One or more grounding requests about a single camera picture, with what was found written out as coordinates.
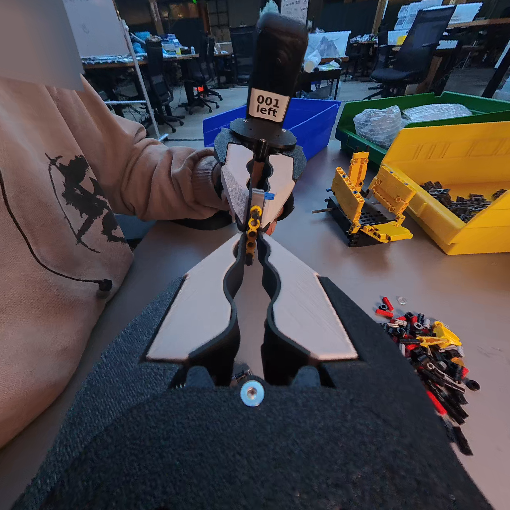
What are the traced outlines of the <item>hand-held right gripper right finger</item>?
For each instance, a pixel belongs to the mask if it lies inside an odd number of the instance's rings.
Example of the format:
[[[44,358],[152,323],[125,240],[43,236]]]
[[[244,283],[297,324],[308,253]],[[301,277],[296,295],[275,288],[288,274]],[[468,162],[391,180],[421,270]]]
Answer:
[[[262,285],[270,297],[268,325],[312,360],[355,360],[358,354],[319,274],[271,236],[258,239]]]

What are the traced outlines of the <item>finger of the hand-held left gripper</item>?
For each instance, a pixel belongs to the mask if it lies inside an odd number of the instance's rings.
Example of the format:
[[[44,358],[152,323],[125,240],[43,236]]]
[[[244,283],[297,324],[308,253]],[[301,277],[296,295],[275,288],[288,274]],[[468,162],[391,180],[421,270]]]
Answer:
[[[248,165],[253,161],[253,151],[240,144],[229,143],[226,160],[221,167],[221,182],[229,208],[239,230],[247,230],[250,173]]]
[[[292,157],[283,154],[270,155],[268,163],[271,172],[266,180],[267,192],[273,195],[273,198],[264,200],[261,226],[268,226],[277,219],[295,185]]]

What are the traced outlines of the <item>yellow five-hole beam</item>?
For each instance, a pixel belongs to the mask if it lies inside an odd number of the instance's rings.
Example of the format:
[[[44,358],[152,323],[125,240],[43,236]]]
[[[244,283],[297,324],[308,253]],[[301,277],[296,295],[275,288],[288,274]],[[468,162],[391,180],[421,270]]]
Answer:
[[[246,231],[245,264],[251,266],[254,260],[254,251],[257,246],[258,230],[261,226],[263,210],[260,206],[252,206],[249,212]]]

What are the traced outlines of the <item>yellow toy robot model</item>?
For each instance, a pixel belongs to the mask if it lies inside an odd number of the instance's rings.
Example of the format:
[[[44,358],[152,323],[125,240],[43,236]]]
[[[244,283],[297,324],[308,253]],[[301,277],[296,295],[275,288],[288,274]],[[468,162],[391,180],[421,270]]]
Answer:
[[[357,150],[348,171],[335,170],[326,200],[327,207],[313,214],[329,213],[344,233],[349,247],[390,244],[413,238],[403,225],[404,212],[416,190],[407,179],[382,165],[363,188],[369,163],[369,152]]]

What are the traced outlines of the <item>pile of black red pins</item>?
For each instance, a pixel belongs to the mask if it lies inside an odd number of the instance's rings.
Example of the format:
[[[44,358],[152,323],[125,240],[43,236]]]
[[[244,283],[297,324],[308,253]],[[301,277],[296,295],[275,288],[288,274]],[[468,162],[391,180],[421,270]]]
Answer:
[[[481,386],[469,377],[463,346],[422,347],[416,337],[433,334],[432,325],[439,320],[413,311],[401,314],[389,297],[382,297],[374,312],[383,318],[381,327],[420,379],[450,442],[456,444],[463,455],[473,456],[462,425],[469,417],[465,410],[466,392],[477,392]]]

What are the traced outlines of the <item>grey desk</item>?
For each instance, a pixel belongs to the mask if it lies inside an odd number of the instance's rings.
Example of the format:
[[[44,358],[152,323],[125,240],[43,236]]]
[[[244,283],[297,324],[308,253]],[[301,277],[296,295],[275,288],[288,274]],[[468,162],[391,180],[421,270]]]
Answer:
[[[410,218],[413,239],[349,248],[324,206],[336,167],[349,157],[336,140],[313,157],[294,190],[295,209],[276,227],[278,243],[329,277],[370,318],[383,296],[447,324],[463,343],[470,375],[462,427],[474,456],[459,454],[494,509],[509,507],[509,254],[445,255]],[[134,251],[131,270],[94,329],[75,376],[55,403],[1,450],[1,509],[10,509],[37,473],[83,379],[105,347],[162,292],[235,232],[200,232],[159,222]]]

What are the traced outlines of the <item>person's left hand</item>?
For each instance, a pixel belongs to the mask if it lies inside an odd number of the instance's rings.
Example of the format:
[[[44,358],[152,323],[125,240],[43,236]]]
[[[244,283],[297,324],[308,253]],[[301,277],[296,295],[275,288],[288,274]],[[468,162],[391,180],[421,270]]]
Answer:
[[[278,222],[278,220],[280,220],[282,218],[283,213],[284,213],[284,208],[282,207],[280,209],[280,211],[278,212],[278,215],[276,216],[276,218],[270,223],[270,225],[265,230],[265,234],[271,236],[274,233],[275,228],[277,226],[277,222]]]

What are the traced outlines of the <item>black utility cart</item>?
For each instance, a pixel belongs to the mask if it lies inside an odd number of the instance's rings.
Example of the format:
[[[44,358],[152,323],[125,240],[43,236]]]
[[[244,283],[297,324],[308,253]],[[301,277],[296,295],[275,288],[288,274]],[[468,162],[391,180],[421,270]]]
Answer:
[[[312,73],[300,72],[298,75],[297,85],[295,88],[294,96],[302,97],[302,92],[304,90],[304,86],[307,84],[311,84],[314,82],[322,82],[323,80],[335,81],[335,92],[333,95],[333,100],[337,100],[337,94],[340,85],[342,70],[338,69],[330,69],[330,70],[318,70]]]

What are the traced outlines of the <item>blue plastic bin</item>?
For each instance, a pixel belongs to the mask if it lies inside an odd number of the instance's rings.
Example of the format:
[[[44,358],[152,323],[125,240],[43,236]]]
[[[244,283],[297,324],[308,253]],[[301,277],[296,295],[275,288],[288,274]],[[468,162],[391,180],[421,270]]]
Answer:
[[[340,102],[325,99],[298,99],[290,102],[283,128],[291,131],[297,144],[309,161],[327,147],[335,124]],[[246,105],[206,117],[202,122],[203,144],[212,147],[214,139],[222,128],[229,128],[230,122],[245,117]]]

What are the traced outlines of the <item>green plastic bin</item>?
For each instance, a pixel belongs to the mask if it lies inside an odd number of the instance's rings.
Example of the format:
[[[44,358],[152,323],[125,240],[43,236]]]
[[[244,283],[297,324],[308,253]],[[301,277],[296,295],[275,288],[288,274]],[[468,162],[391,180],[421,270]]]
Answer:
[[[354,116],[366,109],[383,110],[397,105],[401,110],[423,105],[444,106],[446,104],[459,104],[470,110],[471,116],[451,119],[412,122],[410,128],[428,126],[479,124],[488,122],[509,121],[509,102],[500,99],[489,99],[480,96],[467,95],[455,92],[443,92],[441,95],[423,93],[389,97],[385,99],[367,99],[347,102],[342,110],[335,138],[341,142],[341,148],[352,154],[356,148],[369,152],[369,160],[380,165],[386,155],[387,149],[370,142],[367,138],[355,133]]]

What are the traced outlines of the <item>black office chair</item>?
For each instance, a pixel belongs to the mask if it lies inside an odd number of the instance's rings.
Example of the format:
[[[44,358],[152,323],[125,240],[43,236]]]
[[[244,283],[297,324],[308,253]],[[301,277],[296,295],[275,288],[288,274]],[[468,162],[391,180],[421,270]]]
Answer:
[[[392,45],[379,44],[371,79],[380,86],[364,100],[403,95],[407,86],[422,83],[455,9],[449,5],[420,10],[394,57]]]
[[[194,107],[207,107],[210,113],[212,113],[210,104],[214,104],[218,109],[220,107],[218,102],[206,98],[210,95],[217,96],[222,101],[220,93],[208,88],[208,83],[212,80],[207,64],[209,56],[208,44],[209,38],[207,34],[202,33],[198,58],[188,60],[186,65],[187,80],[185,80],[184,87],[188,101],[184,108],[189,115],[193,114]]]

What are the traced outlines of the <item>clear bubble wrap bundle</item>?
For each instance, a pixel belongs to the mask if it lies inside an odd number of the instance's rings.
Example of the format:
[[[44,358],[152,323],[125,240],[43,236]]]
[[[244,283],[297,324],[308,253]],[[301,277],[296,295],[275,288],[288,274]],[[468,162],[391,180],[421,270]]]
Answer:
[[[420,105],[401,112],[401,118],[408,124],[469,116],[472,116],[472,112],[466,106],[456,103]]]
[[[387,150],[399,131],[410,123],[410,118],[399,106],[392,105],[382,110],[365,109],[354,116],[353,122],[358,136]]]

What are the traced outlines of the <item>yellow bent beam piece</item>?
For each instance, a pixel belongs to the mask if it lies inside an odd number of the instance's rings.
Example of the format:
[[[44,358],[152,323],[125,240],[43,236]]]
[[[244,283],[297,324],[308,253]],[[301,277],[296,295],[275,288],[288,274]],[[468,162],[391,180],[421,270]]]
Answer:
[[[462,342],[443,322],[435,321],[430,335],[420,335],[416,340],[422,347],[436,346],[438,349],[447,349],[450,346],[461,347]]]

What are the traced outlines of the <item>heap of grey connector pieces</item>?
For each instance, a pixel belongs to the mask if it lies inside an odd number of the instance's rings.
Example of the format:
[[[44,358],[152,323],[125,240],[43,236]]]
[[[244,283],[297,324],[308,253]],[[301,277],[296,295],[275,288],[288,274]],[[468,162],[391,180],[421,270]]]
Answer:
[[[468,223],[475,215],[488,208],[495,200],[507,193],[507,189],[499,189],[490,199],[487,199],[482,194],[473,193],[470,193],[468,197],[457,196],[456,199],[453,199],[450,195],[451,190],[443,188],[440,182],[428,181],[422,184],[421,187],[464,223]]]

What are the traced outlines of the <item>yellow plastic bin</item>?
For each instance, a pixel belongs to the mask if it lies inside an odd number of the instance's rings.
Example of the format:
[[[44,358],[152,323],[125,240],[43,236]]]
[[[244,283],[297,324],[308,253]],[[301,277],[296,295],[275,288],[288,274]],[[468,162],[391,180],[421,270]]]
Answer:
[[[509,252],[509,121],[404,128],[382,165],[416,190],[405,213],[443,252]],[[428,181],[452,198],[506,193],[465,223],[421,188]]]

